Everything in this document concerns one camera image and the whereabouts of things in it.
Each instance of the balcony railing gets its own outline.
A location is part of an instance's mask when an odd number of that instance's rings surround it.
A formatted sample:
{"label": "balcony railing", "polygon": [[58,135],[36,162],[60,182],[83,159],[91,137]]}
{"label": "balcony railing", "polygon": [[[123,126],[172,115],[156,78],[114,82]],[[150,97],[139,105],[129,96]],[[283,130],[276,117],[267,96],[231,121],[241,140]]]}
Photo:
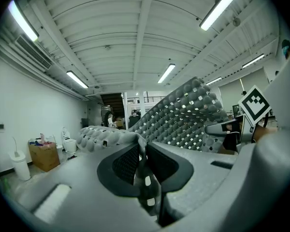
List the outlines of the balcony railing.
{"label": "balcony railing", "polygon": [[[165,96],[148,96],[148,97],[144,97],[144,102],[145,103],[149,103],[149,102],[158,103],[164,97]],[[138,104],[138,103],[140,103],[140,98],[139,97],[130,97],[130,98],[127,98],[127,102],[128,102],[128,104]]]}

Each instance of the toilet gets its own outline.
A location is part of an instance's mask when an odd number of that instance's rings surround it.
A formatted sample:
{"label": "toilet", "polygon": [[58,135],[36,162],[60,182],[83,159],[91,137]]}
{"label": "toilet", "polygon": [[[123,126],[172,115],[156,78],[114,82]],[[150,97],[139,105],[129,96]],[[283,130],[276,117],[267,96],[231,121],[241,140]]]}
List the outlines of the toilet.
{"label": "toilet", "polygon": [[76,152],[76,140],[70,138],[70,133],[63,127],[62,132],[62,144],[66,152],[75,153]]}

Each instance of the cardboard box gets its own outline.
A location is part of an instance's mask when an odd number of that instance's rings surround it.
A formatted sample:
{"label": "cardboard box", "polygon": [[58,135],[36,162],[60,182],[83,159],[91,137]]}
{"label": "cardboard box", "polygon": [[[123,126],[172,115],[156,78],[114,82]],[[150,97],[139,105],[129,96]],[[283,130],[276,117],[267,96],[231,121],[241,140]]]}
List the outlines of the cardboard box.
{"label": "cardboard box", "polygon": [[60,164],[55,143],[43,146],[31,145],[29,143],[28,145],[33,164],[43,171],[48,172]]}

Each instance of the ceiling light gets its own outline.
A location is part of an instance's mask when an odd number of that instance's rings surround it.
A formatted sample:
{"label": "ceiling light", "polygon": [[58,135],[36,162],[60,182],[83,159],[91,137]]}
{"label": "ceiling light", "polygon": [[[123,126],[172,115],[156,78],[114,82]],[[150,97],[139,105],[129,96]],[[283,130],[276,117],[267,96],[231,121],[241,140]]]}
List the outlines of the ceiling light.
{"label": "ceiling light", "polygon": [[212,7],[209,13],[206,15],[200,27],[207,31],[210,26],[217,20],[217,18],[225,11],[229,4],[233,0],[218,0],[218,2]]}
{"label": "ceiling light", "polygon": [[211,85],[212,83],[217,82],[217,81],[219,81],[219,80],[221,80],[221,79],[222,79],[222,77],[218,77],[218,78],[216,78],[215,80],[210,81],[210,82],[207,83],[206,85]]}
{"label": "ceiling light", "polygon": [[15,21],[19,24],[22,30],[27,34],[27,36],[32,40],[35,41],[38,39],[38,33],[28,24],[20,10],[18,9],[15,1],[12,0],[8,6],[9,11],[11,12],[12,16],[14,17]]}
{"label": "ceiling light", "polygon": [[264,57],[264,54],[262,53],[260,56],[254,58],[252,61],[248,62],[247,64],[244,64],[243,68],[246,68],[247,66],[252,65],[253,63],[257,62],[258,60],[260,60],[263,57]]}
{"label": "ceiling light", "polygon": [[175,68],[176,65],[170,64],[165,73],[162,75],[158,83],[162,83],[164,79],[171,73],[171,71]]}
{"label": "ceiling light", "polygon": [[80,86],[82,86],[83,88],[88,88],[88,86],[81,80],[79,79],[74,73],[73,71],[68,71],[67,75],[72,78],[74,81],[76,81]]}

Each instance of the air vent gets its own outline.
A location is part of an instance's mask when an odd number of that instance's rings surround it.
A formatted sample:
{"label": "air vent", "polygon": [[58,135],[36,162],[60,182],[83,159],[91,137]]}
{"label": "air vent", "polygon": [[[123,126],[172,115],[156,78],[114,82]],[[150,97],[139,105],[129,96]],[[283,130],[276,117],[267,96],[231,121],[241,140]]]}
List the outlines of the air vent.
{"label": "air vent", "polygon": [[52,66],[52,61],[49,59],[34,43],[27,40],[24,36],[19,36],[15,41],[16,45],[21,47],[21,50],[32,60],[40,64],[45,69]]}

